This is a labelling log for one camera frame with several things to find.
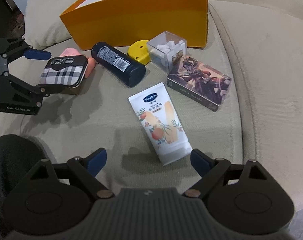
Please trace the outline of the plaid tin case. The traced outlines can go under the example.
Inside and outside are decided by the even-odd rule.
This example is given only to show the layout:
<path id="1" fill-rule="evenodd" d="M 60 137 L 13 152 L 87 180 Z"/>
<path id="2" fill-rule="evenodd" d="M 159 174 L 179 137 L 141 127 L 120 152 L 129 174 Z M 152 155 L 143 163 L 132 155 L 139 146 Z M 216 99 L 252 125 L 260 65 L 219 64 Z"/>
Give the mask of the plaid tin case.
<path id="1" fill-rule="evenodd" d="M 64 85 L 64 94 L 78 95 L 88 67 L 84 55 L 62 56 L 50 59 L 40 76 L 44 85 Z"/>

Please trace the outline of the pink orange toy figure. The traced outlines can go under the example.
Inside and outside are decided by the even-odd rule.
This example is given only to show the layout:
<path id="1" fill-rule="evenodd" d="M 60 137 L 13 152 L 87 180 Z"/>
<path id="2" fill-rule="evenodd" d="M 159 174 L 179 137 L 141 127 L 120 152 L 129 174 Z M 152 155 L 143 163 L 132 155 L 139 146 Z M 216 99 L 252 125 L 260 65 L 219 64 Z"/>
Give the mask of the pink orange toy figure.
<path id="1" fill-rule="evenodd" d="M 66 48 L 60 54 L 60 56 L 78 56 L 78 55 L 82 55 L 82 53 L 80 53 L 77 49 L 74 48 Z M 84 74 L 85 79 L 87 79 L 90 76 L 90 74 L 92 73 L 92 71 L 96 66 L 96 60 L 93 57 L 87 57 L 87 60 L 88 60 L 87 69 Z"/>

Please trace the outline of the dark blue cylindrical can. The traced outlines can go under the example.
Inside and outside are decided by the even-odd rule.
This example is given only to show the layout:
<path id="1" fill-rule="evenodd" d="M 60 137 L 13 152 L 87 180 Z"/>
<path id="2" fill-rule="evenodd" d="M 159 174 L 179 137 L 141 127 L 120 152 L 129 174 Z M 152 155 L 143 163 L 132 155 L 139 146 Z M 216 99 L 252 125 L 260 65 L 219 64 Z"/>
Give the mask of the dark blue cylindrical can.
<path id="1" fill-rule="evenodd" d="M 91 56 L 128 87 L 135 87 L 145 76 L 146 68 L 144 64 L 132 59 L 106 42 L 96 43 L 92 47 Z"/>

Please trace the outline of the white Vaseline lotion tube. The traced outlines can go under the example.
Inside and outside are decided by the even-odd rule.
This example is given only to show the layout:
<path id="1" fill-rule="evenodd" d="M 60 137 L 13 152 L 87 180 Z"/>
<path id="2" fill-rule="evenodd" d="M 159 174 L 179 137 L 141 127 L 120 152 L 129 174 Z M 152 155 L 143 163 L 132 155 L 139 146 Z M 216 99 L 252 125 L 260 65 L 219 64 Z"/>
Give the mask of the white Vaseline lotion tube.
<path id="1" fill-rule="evenodd" d="M 189 155 L 192 146 L 164 83 L 128 98 L 162 165 Z"/>

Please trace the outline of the illustrated card box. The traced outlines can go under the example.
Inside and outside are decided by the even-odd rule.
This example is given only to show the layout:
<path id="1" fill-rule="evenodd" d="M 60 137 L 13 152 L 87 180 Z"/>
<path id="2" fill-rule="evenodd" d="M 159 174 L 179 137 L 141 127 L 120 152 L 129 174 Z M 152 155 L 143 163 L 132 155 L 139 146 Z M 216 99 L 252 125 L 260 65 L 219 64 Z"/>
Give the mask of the illustrated card box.
<path id="1" fill-rule="evenodd" d="M 167 75 L 167 86 L 213 112 L 222 105 L 232 78 L 184 55 Z"/>

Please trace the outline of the clear plastic cube box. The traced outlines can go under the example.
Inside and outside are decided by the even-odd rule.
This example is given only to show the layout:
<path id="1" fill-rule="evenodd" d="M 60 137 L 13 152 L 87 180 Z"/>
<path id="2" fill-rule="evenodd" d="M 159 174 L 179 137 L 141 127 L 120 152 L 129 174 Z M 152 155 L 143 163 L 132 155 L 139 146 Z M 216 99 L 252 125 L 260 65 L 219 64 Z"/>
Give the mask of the clear plastic cube box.
<path id="1" fill-rule="evenodd" d="M 187 41 L 164 31 L 147 42 L 147 49 L 151 61 L 168 74 L 181 57 L 186 55 Z"/>

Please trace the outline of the beige sofa cushion pillow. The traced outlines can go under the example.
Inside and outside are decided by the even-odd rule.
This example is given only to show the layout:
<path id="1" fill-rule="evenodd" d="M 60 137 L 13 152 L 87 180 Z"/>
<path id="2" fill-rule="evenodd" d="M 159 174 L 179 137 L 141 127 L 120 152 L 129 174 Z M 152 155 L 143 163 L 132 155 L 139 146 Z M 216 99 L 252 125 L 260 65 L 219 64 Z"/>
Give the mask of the beige sofa cushion pillow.
<path id="1" fill-rule="evenodd" d="M 45 49 L 71 38 L 60 15 L 77 0 L 27 0 L 24 39 L 35 49 Z"/>

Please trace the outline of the orange cardboard box white inside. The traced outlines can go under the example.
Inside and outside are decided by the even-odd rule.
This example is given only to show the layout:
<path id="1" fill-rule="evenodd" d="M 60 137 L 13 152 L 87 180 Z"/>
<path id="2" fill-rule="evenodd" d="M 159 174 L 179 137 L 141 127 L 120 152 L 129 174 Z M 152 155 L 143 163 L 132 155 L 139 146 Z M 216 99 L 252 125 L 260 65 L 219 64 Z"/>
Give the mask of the orange cardboard box white inside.
<path id="1" fill-rule="evenodd" d="M 77 0 L 60 19 L 82 50 L 103 41 L 114 47 L 151 40 L 164 31 L 203 48 L 209 0 Z"/>

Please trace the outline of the yellow tape measure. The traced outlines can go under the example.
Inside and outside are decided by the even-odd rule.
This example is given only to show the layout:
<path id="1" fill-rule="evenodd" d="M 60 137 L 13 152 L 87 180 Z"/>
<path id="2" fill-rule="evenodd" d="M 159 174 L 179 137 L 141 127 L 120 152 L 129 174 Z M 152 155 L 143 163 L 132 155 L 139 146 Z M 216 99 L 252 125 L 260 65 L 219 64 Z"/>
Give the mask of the yellow tape measure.
<path id="1" fill-rule="evenodd" d="M 150 55 L 147 48 L 147 42 L 148 40 L 139 40 L 133 43 L 128 48 L 128 56 L 140 62 L 141 64 L 148 64 L 150 62 Z"/>

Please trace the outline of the beige sofa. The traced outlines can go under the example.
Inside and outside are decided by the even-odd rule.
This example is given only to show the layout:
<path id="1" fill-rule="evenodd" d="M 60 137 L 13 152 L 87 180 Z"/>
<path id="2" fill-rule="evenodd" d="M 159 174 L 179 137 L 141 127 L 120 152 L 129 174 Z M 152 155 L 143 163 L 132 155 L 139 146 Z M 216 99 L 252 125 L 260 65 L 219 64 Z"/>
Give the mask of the beige sofa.
<path id="1" fill-rule="evenodd" d="M 303 0 L 209 0 L 207 45 L 190 53 L 232 77 L 217 112 L 168 90 L 192 147 L 236 164 L 258 160 L 292 198 L 290 233 L 303 239 Z M 52 95 L 36 116 L 0 113 L 0 136 L 33 139 L 55 162 L 105 147 L 97 178 L 115 193 L 183 192 L 199 179 L 190 159 L 162 165 L 128 102 L 165 81 L 149 64 L 142 82 L 128 88 L 99 66 L 79 95 Z"/>

